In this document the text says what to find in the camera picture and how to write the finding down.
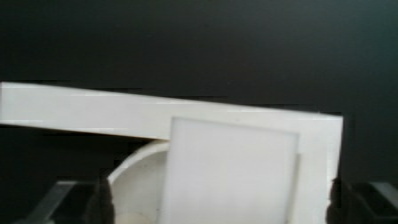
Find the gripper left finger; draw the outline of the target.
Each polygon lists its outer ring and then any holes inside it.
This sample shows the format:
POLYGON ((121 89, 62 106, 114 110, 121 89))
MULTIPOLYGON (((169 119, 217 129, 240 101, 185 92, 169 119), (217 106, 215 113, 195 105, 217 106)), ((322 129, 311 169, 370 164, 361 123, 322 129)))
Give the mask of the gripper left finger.
POLYGON ((25 224, 114 224, 108 181, 60 180, 25 218, 25 224))

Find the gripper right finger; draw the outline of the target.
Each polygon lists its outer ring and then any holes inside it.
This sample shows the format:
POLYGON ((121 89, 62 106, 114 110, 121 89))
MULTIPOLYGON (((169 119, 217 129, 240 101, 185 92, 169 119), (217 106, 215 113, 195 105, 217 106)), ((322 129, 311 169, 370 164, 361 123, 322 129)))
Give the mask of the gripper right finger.
POLYGON ((327 224, 398 224, 398 184, 336 179, 327 224))

